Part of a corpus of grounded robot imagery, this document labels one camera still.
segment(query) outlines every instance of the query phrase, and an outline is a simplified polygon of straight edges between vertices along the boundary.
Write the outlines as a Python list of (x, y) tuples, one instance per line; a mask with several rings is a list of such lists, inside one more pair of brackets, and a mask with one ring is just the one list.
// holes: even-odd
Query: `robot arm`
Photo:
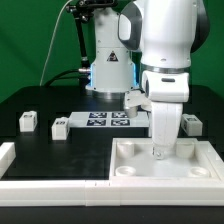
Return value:
[(183, 103), (188, 101), (191, 47), (198, 16), (205, 15), (199, 13), (201, 7), (201, 0), (137, 0), (120, 16), (119, 38), (128, 49), (142, 52), (143, 68), (140, 82), (144, 93), (126, 94), (125, 110), (131, 116), (138, 105), (151, 111), (158, 159), (175, 145)]

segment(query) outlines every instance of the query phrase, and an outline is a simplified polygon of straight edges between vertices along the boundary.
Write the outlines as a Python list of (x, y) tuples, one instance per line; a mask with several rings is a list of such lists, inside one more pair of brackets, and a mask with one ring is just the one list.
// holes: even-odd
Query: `black tabletop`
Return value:
[[(32, 110), (38, 112), (37, 128), (20, 133), (20, 116)], [(51, 126), (71, 112), (122, 110), (123, 99), (92, 98), (78, 87), (19, 90), (0, 104), (0, 143), (16, 144), (16, 160), (2, 180), (108, 179), (112, 139), (146, 137), (145, 128), (73, 128), (66, 141), (52, 141)], [(207, 87), (192, 86), (184, 113), (203, 122), (198, 139), (209, 140), (223, 158), (224, 100)], [(187, 136), (180, 130), (179, 137)], [(0, 208), (0, 217), (3, 223), (223, 223), (223, 212), (223, 207), (20, 207)]]

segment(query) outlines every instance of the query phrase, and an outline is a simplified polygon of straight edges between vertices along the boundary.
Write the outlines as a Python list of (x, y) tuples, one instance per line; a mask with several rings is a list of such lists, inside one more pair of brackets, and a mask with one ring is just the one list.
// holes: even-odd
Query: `green backdrop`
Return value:
[[(120, 1), (117, 10), (128, 0)], [(25, 86), (39, 85), (58, 13), (66, 0), (1, 0), (0, 3), (0, 102)], [(211, 33), (192, 55), (191, 83), (209, 86), (224, 97), (224, 1), (205, 0)], [(84, 25), (87, 51), (95, 57), (93, 21)], [(72, 15), (63, 13), (45, 81), (80, 63)]]

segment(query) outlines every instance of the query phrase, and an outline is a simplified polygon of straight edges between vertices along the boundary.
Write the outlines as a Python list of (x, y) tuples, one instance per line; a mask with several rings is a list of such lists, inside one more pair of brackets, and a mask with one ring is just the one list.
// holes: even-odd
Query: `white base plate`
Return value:
[[(122, 154), (117, 145), (126, 141), (134, 143), (134, 151), (130, 147), (131, 152)], [(0, 206), (224, 206), (223, 161), (209, 142), (177, 141), (179, 146), (192, 143), (192, 158), (189, 153), (177, 156), (170, 151), (158, 161), (152, 156), (151, 139), (114, 139), (109, 180), (1, 181)], [(134, 176), (115, 175), (115, 170), (124, 165), (136, 170)], [(209, 171), (209, 175), (198, 169), (196, 177), (189, 176), (188, 171), (195, 166)]]
[(124, 112), (73, 112), (69, 117), (70, 128), (128, 128), (149, 127), (146, 112), (139, 112), (138, 116), (128, 119)]

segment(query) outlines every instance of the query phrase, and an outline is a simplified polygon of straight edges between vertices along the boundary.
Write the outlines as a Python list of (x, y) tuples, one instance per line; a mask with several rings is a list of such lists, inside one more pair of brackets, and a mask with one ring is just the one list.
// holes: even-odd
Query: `white cube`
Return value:
[(67, 117), (57, 118), (51, 127), (53, 140), (66, 140), (69, 133), (69, 119)]
[(181, 127), (188, 136), (202, 136), (203, 124), (195, 115), (183, 114)]
[(37, 112), (24, 112), (19, 119), (19, 126), (21, 132), (32, 132), (37, 126)]
[(3, 143), (0, 146), (0, 178), (2, 178), (15, 158), (15, 144), (13, 142)]

